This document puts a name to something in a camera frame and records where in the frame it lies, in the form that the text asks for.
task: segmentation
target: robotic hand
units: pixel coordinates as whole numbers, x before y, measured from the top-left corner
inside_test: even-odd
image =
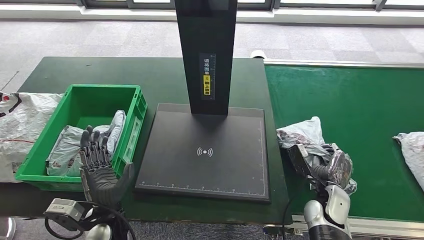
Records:
[[[96,131],[91,137],[92,131],[88,126],[82,133],[79,151],[81,181],[87,201],[55,198],[44,212],[45,227],[54,237],[63,240],[76,239],[85,231],[88,231],[87,240],[126,240],[128,232],[135,240],[134,231],[120,206],[134,177],[133,164],[127,163],[118,179],[110,162],[108,137],[105,136],[100,144],[100,133]],[[49,219],[69,231],[80,233],[71,237],[59,235],[50,228]]]
[[[308,178],[316,191],[316,198],[306,203],[304,219],[311,240],[351,240],[348,214],[351,199],[344,191],[353,171],[348,154],[335,143],[328,148],[332,158],[327,166],[307,163],[308,156],[302,144],[287,150],[296,172]]]

